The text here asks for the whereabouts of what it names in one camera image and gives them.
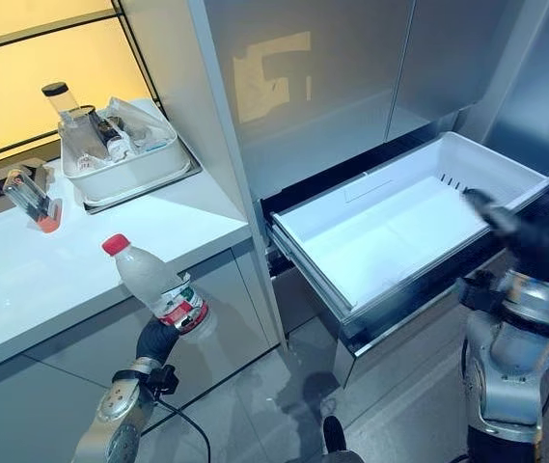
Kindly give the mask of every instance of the white tray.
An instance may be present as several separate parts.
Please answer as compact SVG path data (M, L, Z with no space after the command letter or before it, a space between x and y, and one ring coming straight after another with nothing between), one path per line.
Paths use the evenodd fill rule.
M167 123L153 101L137 99L130 101L139 109L164 121L172 135L171 142L150 152L131 157L116 164L86 174L75 174L69 166L69 157L64 155L67 147L62 143L62 171L74 186L87 198L88 204L108 204L122 196L131 196L141 190L179 177L183 169L190 167L190 160L178 135Z
M548 182L448 132L273 214L273 231L279 244L288 244L285 251L304 268L309 281L320 286L318 292L353 312L486 231L461 198L465 188L481 188L516 209Z

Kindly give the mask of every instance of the white drawer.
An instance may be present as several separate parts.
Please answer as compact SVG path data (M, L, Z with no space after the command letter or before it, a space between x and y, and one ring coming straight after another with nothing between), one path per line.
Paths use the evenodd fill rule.
M373 321L392 325L411 314L396 307L402 291L417 290L418 281L452 257L466 259L460 252L487 234L460 195L465 188L483 189L519 210L548 183L547 177L447 132L273 213L270 231L340 322L372 311Z

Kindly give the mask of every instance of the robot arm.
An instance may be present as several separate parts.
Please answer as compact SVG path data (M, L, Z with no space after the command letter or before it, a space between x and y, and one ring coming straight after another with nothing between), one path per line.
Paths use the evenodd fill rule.
M527 223L478 190L475 211L517 257L492 287L492 276L463 279L467 323L465 374L470 461L536 462L542 433L540 381L549 368L549 204Z
M179 331L152 318L137 341L128 369L116 372L96 409L94 420L75 451L73 463L132 463L141 431L150 420L155 394L171 394L178 385L165 366Z

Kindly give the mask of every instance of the kitchen counter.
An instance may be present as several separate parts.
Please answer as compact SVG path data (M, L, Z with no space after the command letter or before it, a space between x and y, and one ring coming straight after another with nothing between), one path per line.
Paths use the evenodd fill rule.
M44 234L17 208L0 213L0 362L129 296L100 248L121 232L181 271L251 236L248 224L205 170L88 215L80 194L49 163L49 196L62 223Z

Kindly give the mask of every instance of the gray cabinet door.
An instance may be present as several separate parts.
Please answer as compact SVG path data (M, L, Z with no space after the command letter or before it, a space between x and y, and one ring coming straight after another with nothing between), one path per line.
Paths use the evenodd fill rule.
M205 0L253 195L384 141L411 0Z
M387 140L482 98L521 0L416 0Z
M183 404L202 394L268 349L255 308L231 251L190 269L193 287L216 318L212 335L198 344L180 339L169 363L179 386L171 397ZM129 298L26 352L27 355L108 386L115 371L127 368L150 312Z
M0 365L0 463L69 463L104 389L17 356Z

